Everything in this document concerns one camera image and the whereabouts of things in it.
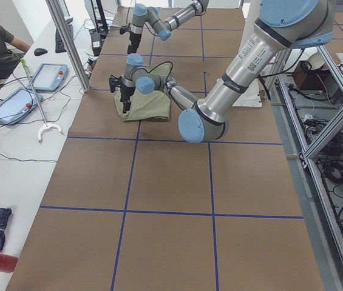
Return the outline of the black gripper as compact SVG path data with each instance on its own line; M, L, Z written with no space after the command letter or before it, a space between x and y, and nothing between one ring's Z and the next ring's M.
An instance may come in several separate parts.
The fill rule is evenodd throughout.
M120 101L123 103L123 114L125 114L131 109L132 87L121 85L120 94Z
M136 53L141 42L141 34L130 32L129 40L131 43L127 48L127 54Z

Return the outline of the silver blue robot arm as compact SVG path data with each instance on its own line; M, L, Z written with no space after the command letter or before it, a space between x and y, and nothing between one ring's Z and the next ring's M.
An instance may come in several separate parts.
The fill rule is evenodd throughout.
M147 7L143 4L135 4L131 24L128 25L130 44L127 48L127 54L136 53L146 24L149 24L156 35L165 41L171 36L171 32L179 28L182 24L194 18L201 16L206 12L209 1L192 1L187 7L174 13L169 18L162 20L158 12L153 7Z
M185 141L217 140L229 127L226 111L259 77L277 52L316 47L331 41L335 5L336 1L261 1L253 33L208 95L198 99L174 78L149 73L137 49L145 23L149 23L157 36L165 41L187 20L206 12L208 2L193 1L164 21L154 8L136 4L128 27L129 56L124 75L117 82L123 111L131 109L131 97L135 91L145 95L154 90L161 91L182 109L178 130Z

